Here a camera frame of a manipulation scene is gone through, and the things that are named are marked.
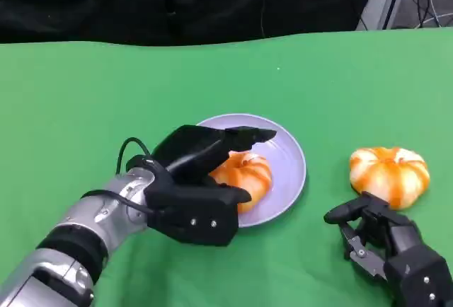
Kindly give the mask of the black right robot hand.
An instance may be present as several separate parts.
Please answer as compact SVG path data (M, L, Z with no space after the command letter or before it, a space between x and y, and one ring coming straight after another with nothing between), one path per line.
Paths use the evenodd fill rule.
M386 261L423 242L414 221L368 192L332 208L323 220L339 227L344 258L373 279L386 281Z

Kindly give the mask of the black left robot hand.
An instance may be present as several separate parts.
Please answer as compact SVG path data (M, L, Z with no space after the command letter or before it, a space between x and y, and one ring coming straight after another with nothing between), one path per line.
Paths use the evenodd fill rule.
M183 125L152 152L180 184L238 187L251 196L238 203L240 212L253 208L273 184L267 159L251 151L253 145L271 140L277 132L257 127L215 129Z

